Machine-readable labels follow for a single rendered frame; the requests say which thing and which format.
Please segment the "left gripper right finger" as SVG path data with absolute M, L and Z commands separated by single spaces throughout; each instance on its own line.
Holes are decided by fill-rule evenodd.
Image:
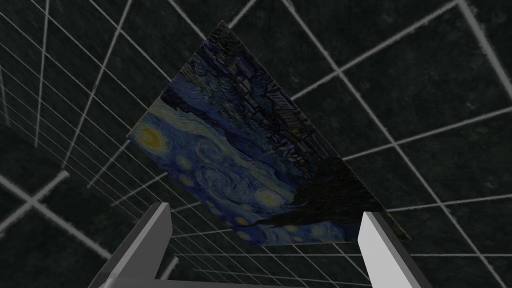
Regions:
M 363 213 L 357 243 L 372 288 L 433 288 L 380 213 Z

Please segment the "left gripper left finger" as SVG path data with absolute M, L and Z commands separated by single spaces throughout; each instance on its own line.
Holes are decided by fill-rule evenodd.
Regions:
M 88 288 L 155 288 L 172 232 L 170 205 L 152 204 Z

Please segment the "blue starry night painting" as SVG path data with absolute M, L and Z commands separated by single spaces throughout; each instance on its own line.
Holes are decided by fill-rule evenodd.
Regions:
M 127 136 L 251 246 L 410 239 L 223 21 Z

